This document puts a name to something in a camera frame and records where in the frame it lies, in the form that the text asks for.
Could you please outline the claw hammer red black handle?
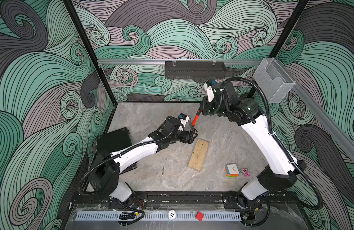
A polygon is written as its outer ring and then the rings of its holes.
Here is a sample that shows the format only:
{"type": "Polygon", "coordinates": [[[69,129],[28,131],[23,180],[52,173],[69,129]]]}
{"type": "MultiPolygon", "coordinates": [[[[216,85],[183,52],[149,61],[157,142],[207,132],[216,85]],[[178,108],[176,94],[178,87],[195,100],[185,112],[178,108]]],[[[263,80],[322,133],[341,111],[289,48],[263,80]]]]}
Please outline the claw hammer red black handle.
{"type": "Polygon", "coordinates": [[[196,124],[196,122],[197,122],[197,120],[198,120],[200,114],[201,114],[201,108],[198,109],[198,111],[197,111],[197,113],[196,113],[194,119],[193,119],[192,122],[191,122],[191,129],[192,129],[192,131],[194,131],[194,132],[197,132],[197,130],[196,130],[196,128],[195,128],[195,124],[196,124]]]}

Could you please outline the wooden block with nails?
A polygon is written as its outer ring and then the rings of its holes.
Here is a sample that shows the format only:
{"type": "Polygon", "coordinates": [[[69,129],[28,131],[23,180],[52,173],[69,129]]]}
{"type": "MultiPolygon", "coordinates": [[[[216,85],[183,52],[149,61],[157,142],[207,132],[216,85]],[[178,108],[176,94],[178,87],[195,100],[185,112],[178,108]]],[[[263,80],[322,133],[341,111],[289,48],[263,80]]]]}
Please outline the wooden block with nails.
{"type": "Polygon", "coordinates": [[[190,169],[201,172],[208,148],[209,142],[198,139],[188,163],[190,169]]]}

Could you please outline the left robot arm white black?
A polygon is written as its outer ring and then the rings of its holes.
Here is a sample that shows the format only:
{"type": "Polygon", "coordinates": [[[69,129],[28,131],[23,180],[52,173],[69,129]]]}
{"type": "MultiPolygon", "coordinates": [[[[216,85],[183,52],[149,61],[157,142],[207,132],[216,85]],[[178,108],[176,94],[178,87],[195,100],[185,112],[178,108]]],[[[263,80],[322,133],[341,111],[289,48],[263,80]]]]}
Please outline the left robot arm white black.
{"type": "Polygon", "coordinates": [[[168,148],[171,144],[193,143],[198,136],[195,123],[196,119],[190,119],[186,114],[168,116],[142,141],[111,153],[105,150],[99,152],[90,169],[80,179],[79,194],[97,195],[100,199],[111,197],[120,202],[129,200],[133,196],[133,190],[127,183],[119,181],[119,175],[132,164],[168,148]]]}

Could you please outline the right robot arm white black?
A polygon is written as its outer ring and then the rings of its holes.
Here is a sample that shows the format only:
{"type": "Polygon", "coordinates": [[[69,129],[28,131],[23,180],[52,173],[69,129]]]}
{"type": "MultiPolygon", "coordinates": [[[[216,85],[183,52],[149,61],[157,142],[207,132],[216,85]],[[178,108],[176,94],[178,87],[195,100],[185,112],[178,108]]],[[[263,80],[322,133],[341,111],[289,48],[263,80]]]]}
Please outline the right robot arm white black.
{"type": "Polygon", "coordinates": [[[297,163],[297,159],[289,160],[275,141],[275,134],[269,133],[267,117],[258,103],[252,98],[240,99],[231,82],[221,87],[215,80],[208,80],[204,83],[204,89],[207,95],[203,97],[198,113],[226,117],[230,122],[241,126],[255,141],[268,162],[268,166],[256,178],[240,189],[240,202],[246,205],[267,192],[292,187],[299,174],[292,165],[297,163]]]}

